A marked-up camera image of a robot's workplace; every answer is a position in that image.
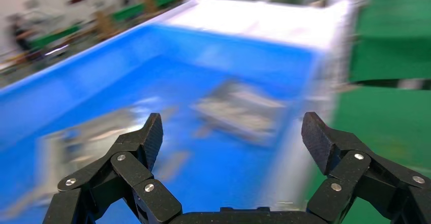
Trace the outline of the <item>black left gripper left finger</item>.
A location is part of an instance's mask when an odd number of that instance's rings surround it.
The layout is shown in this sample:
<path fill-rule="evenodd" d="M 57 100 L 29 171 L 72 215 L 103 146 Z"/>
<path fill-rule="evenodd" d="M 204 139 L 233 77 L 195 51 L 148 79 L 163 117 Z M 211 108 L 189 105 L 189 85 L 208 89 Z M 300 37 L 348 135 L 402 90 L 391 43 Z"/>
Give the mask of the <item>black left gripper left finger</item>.
<path fill-rule="evenodd" d="M 152 113 L 143 128 L 120 135 L 104 156 L 59 181 L 44 223 L 95 223 L 120 199 L 140 223 L 170 223 L 181 203 L 151 172 L 162 142 L 161 116 Z"/>

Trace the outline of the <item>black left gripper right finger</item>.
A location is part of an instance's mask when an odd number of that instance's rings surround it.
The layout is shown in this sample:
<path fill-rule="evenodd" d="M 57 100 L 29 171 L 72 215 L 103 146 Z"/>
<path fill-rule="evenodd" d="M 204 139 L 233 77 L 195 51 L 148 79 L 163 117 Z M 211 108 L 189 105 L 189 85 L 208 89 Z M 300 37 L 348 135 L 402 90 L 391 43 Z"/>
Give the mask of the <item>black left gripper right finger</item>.
<path fill-rule="evenodd" d="M 371 151 L 353 133 L 305 113 L 304 145 L 326 177 L 306 210 L 326 223 L 341 223 L 356 199 L 369 202 L 391 223 L 430 223 L 430 179 Z"/>

